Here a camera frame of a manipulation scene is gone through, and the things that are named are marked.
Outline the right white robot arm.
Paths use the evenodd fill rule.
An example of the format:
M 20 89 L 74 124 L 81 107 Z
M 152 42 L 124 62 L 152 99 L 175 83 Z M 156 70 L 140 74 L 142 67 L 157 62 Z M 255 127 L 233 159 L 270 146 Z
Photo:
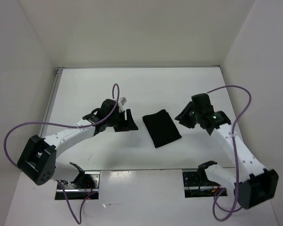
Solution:
M 222 147 L 236 166 L 232 174 L 215 161 L 202 163 L 197 179 L 202 185 L 215 182 L 233 193 L 238 204 L 250 209 L 274 197 L 279 176 L 267 169 L 240 139 L 230 119 L 222 111 L 214 111 L 209 97 L 194 96 L 175 120 L 189 129 L 200 125 Z

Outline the black skirt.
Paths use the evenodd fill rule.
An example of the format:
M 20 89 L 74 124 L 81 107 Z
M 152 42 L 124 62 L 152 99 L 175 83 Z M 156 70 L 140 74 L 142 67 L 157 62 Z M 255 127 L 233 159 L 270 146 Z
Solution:
M 155 148 L 162 147 L 182 138 L 172 118 L 165 109 L 143 116 L 142 121 Z

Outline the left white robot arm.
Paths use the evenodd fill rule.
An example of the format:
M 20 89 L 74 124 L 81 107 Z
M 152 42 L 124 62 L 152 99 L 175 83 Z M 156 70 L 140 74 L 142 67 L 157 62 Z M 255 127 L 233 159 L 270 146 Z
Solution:
M 56 159 L 76 144 L 104 132 L 107 127 L 112 127 L 115 132 L 138 130 L 129 109 L 115 109 L 111 115 L 96 109 L 72 129 L 47 137 L 30 137 L 17 166 L 38 186 L 53 179 L 66 180 L 73 188 L 80 188 L 84 184 L 85 171 L 74 162 L 64 164 Z

